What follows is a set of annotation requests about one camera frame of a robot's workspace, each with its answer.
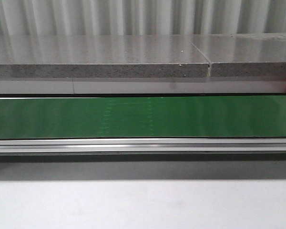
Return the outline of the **green conveyor belt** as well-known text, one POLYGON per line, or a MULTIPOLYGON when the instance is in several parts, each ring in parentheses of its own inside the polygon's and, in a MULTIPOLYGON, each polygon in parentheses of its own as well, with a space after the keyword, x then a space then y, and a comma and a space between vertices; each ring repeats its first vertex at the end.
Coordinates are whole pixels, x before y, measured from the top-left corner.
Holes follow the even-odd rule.
POLYGON ((286 95, 0 99, 0 139, 286 137, 286 95))

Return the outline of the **aluminium conveyor frame rail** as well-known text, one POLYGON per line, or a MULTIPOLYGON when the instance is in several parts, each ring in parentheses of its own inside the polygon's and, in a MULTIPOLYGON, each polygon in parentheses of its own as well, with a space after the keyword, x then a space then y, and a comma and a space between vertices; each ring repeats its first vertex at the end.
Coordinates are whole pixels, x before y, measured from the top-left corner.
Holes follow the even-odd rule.
POLYGON ((286 138, 0 139, 3 161, 286 160, 286 138))

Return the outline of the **white pleated curtain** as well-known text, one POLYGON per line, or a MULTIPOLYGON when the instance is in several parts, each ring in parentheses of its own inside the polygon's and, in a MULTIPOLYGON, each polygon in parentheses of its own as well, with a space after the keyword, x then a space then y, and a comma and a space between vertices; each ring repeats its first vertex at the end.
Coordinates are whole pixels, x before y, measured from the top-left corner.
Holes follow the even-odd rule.
POLYGON ((286 33, 286 0, 0 0, 0 35, 286 33))

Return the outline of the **grey stone countertop slab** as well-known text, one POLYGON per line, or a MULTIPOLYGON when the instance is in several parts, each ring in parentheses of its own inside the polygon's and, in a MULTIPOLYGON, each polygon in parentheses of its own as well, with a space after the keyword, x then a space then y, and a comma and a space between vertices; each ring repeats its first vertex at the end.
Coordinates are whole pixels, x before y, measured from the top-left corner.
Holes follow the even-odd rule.
POLYGON ((0 78, 286 79, 286 33, 0 35, 0 78))

